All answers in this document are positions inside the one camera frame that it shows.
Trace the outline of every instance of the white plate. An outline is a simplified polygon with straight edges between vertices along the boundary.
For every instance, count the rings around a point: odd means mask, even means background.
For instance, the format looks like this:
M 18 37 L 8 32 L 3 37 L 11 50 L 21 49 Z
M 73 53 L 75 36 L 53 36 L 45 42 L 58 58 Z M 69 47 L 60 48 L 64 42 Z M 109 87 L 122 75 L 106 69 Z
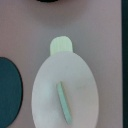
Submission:
M 56 84 L 62 81 L 71 110 L 72 124 L 65 121 Z M 36 128 L 95 128 L 99 97 L 93 74 L 84 60 L 71 52 L 49 57 L 41 66 L 32 92 Z

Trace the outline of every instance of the dark round object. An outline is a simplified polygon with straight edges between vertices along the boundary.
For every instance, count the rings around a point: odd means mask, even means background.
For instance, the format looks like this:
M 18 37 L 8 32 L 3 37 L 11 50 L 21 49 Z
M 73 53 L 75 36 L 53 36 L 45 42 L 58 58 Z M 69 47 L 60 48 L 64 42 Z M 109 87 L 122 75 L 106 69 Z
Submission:
M 23 97 L 20 73 L 14 63 L 0 57 L 0 128 L 7 128 L 17 117 Z
M 55 2 L 58 0 L 37 0 L 37 1 L 50 3 L 50 2 Z

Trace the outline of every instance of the oval plate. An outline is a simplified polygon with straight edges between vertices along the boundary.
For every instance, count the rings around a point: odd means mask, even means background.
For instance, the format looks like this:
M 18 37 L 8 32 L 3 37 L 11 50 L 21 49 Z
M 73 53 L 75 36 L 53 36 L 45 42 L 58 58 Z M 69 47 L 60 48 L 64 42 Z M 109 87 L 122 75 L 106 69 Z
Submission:
M 71 110 L 72 123 L 65 121 L 56 84 L 62 81 Z M 36 128 L 95 128 L 99 97 L 93 74 L 84 60 L 71 52 L 59 52 L 41 66 L 32 92 L 32 114 Z
M 0 57 L 0 128 L 8 127 L 17 117 L 22 103 L 22 80 L 16 66 Z

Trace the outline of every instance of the table surface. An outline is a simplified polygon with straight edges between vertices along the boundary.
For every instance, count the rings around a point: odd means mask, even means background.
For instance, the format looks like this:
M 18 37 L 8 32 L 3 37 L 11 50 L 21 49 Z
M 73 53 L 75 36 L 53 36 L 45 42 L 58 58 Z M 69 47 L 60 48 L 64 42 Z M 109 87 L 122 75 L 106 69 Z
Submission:
M 56 36 L 68 36 L 74 52 L 90 66 L 99 91 L 97 128 L 122 128 L 122 42 L 120 0 L 0 0 L 0 56 L 11 59 L 23 79 L 20 113 L 9 128 L 35 128 L 33 82 L 50 56 Z

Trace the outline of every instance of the light green stick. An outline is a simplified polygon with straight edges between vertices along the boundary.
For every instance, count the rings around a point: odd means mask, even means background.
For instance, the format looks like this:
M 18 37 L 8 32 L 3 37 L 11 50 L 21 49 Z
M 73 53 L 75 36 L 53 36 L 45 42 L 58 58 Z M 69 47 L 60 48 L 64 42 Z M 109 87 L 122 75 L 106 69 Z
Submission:
M 63 109 L 63 113 L 64 113 L 65 119 L 67 121 L 67 124 L 71 124 L 72 117 L 71 117 L 68 102 L 67 102 L 67 99 L 66 99 L 66 96 L 64 93 L 64 88 L 63 88 L 63 85 L 61 82 L 59 84 L 57 84 L 57 91 L 58 91 L 61 107 Z

